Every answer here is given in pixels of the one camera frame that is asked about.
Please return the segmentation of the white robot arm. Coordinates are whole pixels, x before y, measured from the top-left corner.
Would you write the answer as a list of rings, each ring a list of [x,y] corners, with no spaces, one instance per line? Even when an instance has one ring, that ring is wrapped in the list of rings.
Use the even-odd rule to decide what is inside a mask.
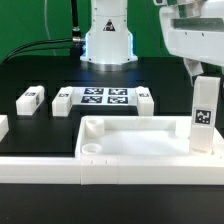
[[[181,57],[189,76],[203,73],[204,63],[224,69],[224,0],[153,0],[168,52]],[[86,33],[84,65],[101,71],[121,70],[138,57],[127,28],[128,0],[91,0],[91,28]]]

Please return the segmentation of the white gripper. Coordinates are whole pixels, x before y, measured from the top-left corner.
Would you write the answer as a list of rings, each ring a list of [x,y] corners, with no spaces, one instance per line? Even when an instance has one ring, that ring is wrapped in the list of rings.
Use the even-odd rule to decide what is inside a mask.
[[[201,62],[224,67],[224,0],[153,0],[160,7],[163,39],[171,55],[184,58],[191,84]]]

